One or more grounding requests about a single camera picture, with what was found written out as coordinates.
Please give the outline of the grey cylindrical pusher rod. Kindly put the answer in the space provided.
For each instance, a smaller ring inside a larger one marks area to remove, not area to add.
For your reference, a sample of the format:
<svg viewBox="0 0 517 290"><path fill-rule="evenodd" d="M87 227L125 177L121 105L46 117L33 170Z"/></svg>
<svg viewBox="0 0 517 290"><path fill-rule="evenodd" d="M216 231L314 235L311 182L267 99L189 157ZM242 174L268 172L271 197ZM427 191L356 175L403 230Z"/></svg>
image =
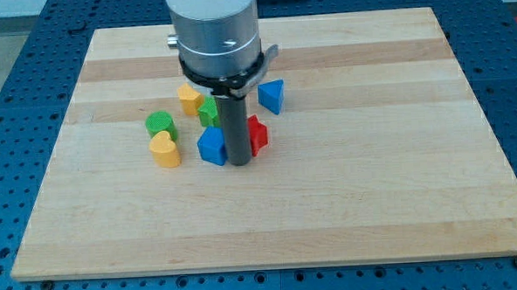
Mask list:
<svg viewBox="0 0 517 290"><path fill-rule="evenodd" d="M228 161L244 166L252 159L245 100L216 97L216 102Z"/></svg>

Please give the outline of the black clamp mount ring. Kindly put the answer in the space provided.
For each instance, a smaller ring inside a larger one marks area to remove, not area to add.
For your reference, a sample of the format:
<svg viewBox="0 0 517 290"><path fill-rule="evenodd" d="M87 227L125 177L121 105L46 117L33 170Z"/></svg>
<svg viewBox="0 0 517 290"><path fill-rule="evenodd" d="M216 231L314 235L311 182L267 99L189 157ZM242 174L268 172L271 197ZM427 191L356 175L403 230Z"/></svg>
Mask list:
<svg viewBox="0 0 517 290"><path fill-rule="evenodd" d="M232 99L243 99L262 79L266 76L272 61L279 56L279 46L270 45L264 53L260 53L256 61L236 75L227 77L204 77L193 72L181 56L179 56L182 73L187 79L195 84L211 88L213 95L231 97Z"/></svg>

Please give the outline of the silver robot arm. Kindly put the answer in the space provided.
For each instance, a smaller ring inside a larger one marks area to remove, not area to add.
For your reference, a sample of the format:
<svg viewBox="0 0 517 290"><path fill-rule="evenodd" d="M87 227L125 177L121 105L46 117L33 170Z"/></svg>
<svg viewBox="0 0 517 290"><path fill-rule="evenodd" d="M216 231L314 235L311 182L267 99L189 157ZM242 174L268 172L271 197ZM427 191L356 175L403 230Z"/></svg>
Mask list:
<svg viewBox="0 0 517 290"><path fill-rule="evenodd" d="M245 98L265 77L278 46L262 49L257 0L166 0L183 74L210 89L228 161L252 159Z"/></svg>

